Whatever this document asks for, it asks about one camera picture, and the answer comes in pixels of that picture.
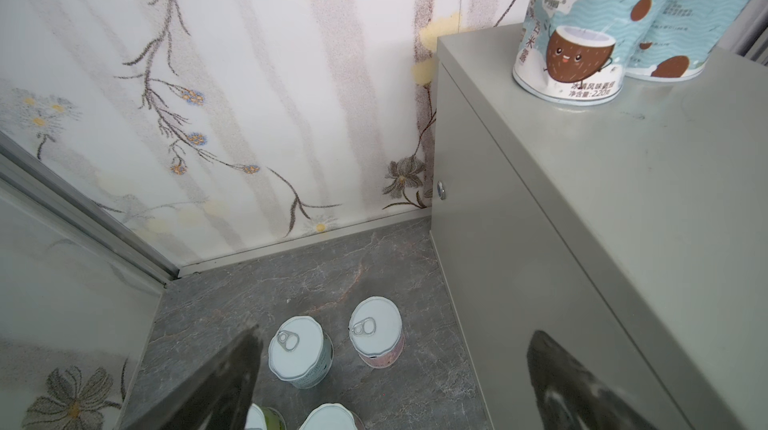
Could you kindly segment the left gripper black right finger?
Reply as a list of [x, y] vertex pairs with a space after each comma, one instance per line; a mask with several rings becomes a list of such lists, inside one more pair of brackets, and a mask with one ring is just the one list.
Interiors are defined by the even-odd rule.
[[656, 427], [547, 332], [532, 334], [526, 359], [544, 429]]

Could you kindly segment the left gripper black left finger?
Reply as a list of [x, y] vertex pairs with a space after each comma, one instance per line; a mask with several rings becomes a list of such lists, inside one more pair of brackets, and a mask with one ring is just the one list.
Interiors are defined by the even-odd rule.
[[260, 373], [261, 326], [245, 328], [193, 371], [175, 378], [166, 368], [139, 368], [130, 400], [144, 411], [122, 422], [124, 429], [243, 429]]

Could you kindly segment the teal coconut can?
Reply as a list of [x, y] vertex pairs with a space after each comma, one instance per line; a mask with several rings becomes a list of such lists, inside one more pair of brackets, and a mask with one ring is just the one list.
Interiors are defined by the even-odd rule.
[[695, 78], [749, 2], [668, 0], [629, 60], [627, 75], [669, 82]]
[[512, 76], [543, 100], [606, 103], [667, 1], [530, 0]]

